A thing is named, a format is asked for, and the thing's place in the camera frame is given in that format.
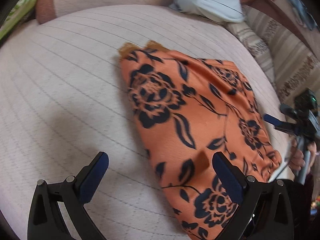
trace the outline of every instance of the silver bolt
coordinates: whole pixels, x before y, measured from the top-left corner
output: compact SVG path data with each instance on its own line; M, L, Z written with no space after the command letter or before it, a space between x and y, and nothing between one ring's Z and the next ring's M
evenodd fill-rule
M37 185L38 185L38 186L41 186L43 183L44 183L44 180L43 180L43 179L39 179L39 180L37 181Z
M277 180L277 184L278 184L279 186L283 186L283 185L284 185L284 182L283 182L281 179L278 179L278 180Z
M249 175L249 176L247 177L247 180L250 181L250 182L255 182L255 181L256 181L256 178L255 178L254 176Z
M66 178L66 181L67 182L73 182L75 180L75 176L68 176L67 178Z

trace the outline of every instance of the beige striped fabric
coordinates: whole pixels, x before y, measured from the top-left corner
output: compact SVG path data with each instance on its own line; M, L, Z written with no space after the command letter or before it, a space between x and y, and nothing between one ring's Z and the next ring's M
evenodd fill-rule
M108 153L110 165L85 208L106 239L189 239L148 164L118 65L125 42L143 47L149 40L192 57L235 62L260 110L283 120L259 65L210 21L165 7L118 5L29 22L0 49L0 209L21 240L36 181L63 181L99 151ZM267 127L284 157L288 138ZM63 215L79 239L65 209Z
M269 46L280 101L292 105L294 97L306 88L320 98L320 63L316 56L269 16L251 7L245 10L250 28Z
M267 44L245 23L227 23L224 26L230 31L257 61L268 80L275 86L275 69Z

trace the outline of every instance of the orange satin garment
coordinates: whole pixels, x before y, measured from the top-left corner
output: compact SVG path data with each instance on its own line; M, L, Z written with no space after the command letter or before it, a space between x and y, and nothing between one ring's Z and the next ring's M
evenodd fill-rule
M159 44L125 50L122 75L163 192L191 239L215 239L237 206L212 168L213 154L223 152L263 182L281 162L252 88L230 61L195 59Z

